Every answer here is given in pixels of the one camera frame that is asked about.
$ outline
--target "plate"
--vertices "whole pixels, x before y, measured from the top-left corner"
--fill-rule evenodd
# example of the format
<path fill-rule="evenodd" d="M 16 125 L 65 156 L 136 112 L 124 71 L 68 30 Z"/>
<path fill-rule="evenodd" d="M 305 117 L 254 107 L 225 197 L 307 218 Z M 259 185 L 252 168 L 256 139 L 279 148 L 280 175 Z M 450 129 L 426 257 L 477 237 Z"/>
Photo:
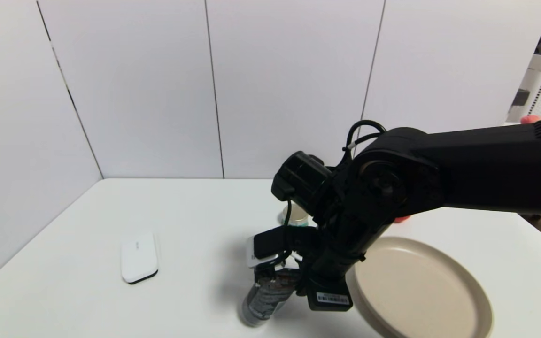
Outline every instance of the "plate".
<path fill-rule="evenodd" d="M 485 338 L 490 302 L 473 276 L 435 248 L 379 238 L 354 267 L 354 302 L 386 338 Z"/>

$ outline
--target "robotic arm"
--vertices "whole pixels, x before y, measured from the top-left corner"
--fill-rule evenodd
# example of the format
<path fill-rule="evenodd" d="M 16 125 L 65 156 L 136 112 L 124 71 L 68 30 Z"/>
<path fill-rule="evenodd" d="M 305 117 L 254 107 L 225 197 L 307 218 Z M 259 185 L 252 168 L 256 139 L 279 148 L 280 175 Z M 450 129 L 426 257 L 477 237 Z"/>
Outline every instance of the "robotic arm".
<path fill-rule="evenodd" d="M 378 133 L 352 142 L 365 124 Z M 373 137 L 352 159 L 350 149 Z M 281 226 L 254 236 L 262 263 L 242 306 L 251 325 L 269 319 L 294 291 L 312 310 L 350 309 L 345 274 L 395 217 L 441 206 L 541 214 L 541 121 L 434 134 L 360 121 L 344 151 L 336 167 L 296 152 L 275 175 L 272 194 L 298 203 L 318 227 Z M 297 269 L 283 268 L 291 252 L 302 257 Z"/>

